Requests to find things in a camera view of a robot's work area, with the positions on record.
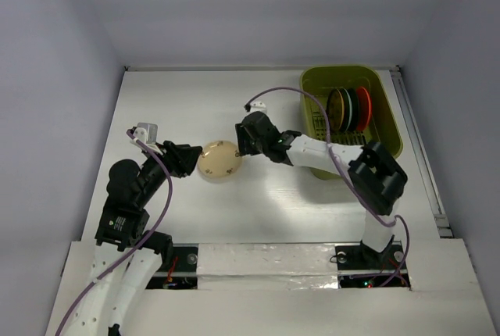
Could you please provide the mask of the beige wooden plate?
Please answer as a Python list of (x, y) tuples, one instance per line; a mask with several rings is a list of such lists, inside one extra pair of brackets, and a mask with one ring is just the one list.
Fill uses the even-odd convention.
[(243, 163), (238, 146), (232, 141), (212, 141), (202, 148), (197, 161), (198, 172), (211, 182), (230, 180)]

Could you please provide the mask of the yellow rimmed dark plate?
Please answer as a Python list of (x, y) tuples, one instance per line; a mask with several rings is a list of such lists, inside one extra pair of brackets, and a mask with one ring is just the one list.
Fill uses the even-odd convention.
[(345, 97), (340, 89), (333, 89), (327, 99), (327, 117), (330, 130), (340, 132), (347, 111)]

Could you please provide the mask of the orange plastic plate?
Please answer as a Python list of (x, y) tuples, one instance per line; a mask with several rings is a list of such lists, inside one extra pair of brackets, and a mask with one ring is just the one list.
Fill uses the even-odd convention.
[(372, 117), (372, 101), (370, 93), (364, 87), (357, 88), (356, 94), (359, 100), (359, 122), (356, 130), (364, 131)]

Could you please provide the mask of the black plate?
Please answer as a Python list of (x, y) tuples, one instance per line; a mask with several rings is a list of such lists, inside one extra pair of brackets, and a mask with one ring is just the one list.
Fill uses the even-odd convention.
[(350, 124), (348, 125), (348, 131), (356, 131), (358, 130), (358, 125), (361, 118), (361, 106), (356, 89), (349, 88), (348, 95), (352, 102), (352, 107), (351, 107), (352, 118)]

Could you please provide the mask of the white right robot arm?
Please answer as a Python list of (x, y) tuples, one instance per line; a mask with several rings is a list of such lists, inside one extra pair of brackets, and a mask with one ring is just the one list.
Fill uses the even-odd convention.
[(369, 267), (388, 258), (394, 241), (395, 205), (408, 181), (406, 172), (380, 143), (339, 145), (295, 130), (279, 131), (262, 112), (235, 125), (239, 153), (264, 155), (274, 163), (307, 167), (340, 176), (366, 210), (359, 257)]

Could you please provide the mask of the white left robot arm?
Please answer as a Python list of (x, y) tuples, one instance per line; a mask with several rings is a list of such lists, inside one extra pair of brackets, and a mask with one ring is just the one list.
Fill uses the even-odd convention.
[(123, 335), (126, 322), (158, 270), (175, 267), (170, 235), (148, 229), (145, 207), (163, 183), (192, 174), (202, 147), (171, 141), (138, 144), (146, 160), (112, 165), (107, 199), (95, 234), (91, 271), (84, 290), (70, 305), (57, 335)]

